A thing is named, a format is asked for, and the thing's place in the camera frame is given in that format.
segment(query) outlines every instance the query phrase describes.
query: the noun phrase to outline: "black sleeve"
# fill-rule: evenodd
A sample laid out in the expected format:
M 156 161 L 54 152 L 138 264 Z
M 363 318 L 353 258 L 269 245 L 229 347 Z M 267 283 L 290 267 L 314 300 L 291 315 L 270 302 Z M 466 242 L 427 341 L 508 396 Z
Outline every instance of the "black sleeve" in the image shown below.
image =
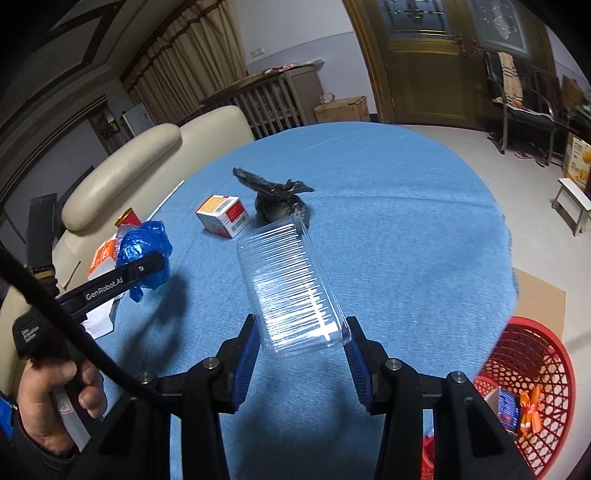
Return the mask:
M 56 457 L 37 445 L 25 432 L 21 418 L 16 415 L 12 433 L 12 447 L 24 464 L 31 480 L 63 480 L 78 456 L 76 448 L 62 457 Z

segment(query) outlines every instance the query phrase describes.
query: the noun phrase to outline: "bolt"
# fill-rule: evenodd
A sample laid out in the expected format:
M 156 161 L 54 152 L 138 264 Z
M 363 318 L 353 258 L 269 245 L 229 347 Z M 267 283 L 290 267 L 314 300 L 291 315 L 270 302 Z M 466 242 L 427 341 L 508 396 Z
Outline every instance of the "bolt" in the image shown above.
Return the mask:
M 386 360 L 386 368 L 395 372 L 402 368 L 402 362 L 398 358 L 388 358 Z
M 456 383 L 464 383 L 467 380 L 467 376 L 464 372 L 456 371 L 450 373 L 452 380 Z
M 204 366 L 204 368 L 207 368 L 208 370 L 213 370 L 214 368 L 219 367 L 220 360 L 218 360 L 214 356 L 210 356 L 207 357 L 203 362 L 201 362 L 201 364 Z
M 145 385 L 150 383 L 155 377 L 156 375 L 154 374 L 154 372 L 148 370 L 146 372 L 141 372 L 138 375 L 138 381 L 139 383 L 143 383 Z

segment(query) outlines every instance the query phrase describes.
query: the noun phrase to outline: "beige curtain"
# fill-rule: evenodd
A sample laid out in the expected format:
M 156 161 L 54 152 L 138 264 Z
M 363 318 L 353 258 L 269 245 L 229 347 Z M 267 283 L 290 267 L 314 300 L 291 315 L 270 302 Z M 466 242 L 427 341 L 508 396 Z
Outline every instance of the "beige curtain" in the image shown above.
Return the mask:
M 178 123 L 245 76 L 233 0 L 197 0 L 147 48 L 125 86 L 155 122 Z

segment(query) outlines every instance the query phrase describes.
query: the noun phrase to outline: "red plastic basket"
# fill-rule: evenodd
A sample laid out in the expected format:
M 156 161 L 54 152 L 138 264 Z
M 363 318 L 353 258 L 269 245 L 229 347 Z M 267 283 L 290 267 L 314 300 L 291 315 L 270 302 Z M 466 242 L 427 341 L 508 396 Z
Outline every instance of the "red plastic basket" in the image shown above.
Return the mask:
M 501 386 L 521 394 L 542 386 L 542 431 L 515 441 L 541 479 L 560 453 L 574 413 L 574 371 L 558 337 L 543 325 L 513 317 L 497 342 L 474 386 L 481 395 Z M 433 480 L 433 438 L 423 441 L 422 480 Z

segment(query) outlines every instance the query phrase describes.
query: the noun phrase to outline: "blue tablecloth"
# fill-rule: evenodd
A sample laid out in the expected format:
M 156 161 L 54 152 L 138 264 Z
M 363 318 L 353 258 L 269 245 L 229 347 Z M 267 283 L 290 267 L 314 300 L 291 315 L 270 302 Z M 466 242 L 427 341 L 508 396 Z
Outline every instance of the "blue tablecloth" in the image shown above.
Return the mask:
M 236 240 L 205 232 L 194 213 L 210 194 L 225 194 L 254 216 L 255 194 L 232 167 L 316 189 L 302 195 L 314 250 L 343 312 L 357 316 L 368 338 L 419 372 L 478 372 L 517 299 L 502 213 L 444 146 L 353 122 L 259 140 L 183 184 L 155 217 L 174 246 L 170 281 L 139 304 L 122 299 L 115 331 L 99 341 L 119 365 L 134 375 L 186 371 L 238 334 L 249 304 Z M 110 381 L 106 390 L 112 405 L 118 390 Z M 363 480 L 373 476 L 384 420 L 359 404 L 335 349 L 282 361 L 260 354 L 246 402 L 221 421 L 233 479 Z M 177 479 L 178 420 L 171 435 Z

